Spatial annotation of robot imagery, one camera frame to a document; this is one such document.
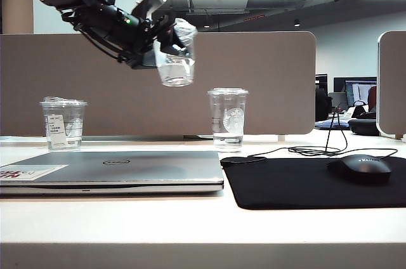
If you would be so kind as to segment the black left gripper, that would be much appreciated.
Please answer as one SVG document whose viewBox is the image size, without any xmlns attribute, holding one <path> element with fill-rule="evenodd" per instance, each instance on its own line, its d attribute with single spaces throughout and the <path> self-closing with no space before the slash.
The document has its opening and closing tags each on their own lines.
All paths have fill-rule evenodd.
<svg viewBox="0 0 406 269">
<path fill-rule="evenodd" d="M 165 13 L 155 23 L 146 19 L 122 52 L 122 60 L 134 70 L 156 69 L 158 51 L 172 58 L 193 58 L 198 31 L 183 18 Z"/>
</svg>

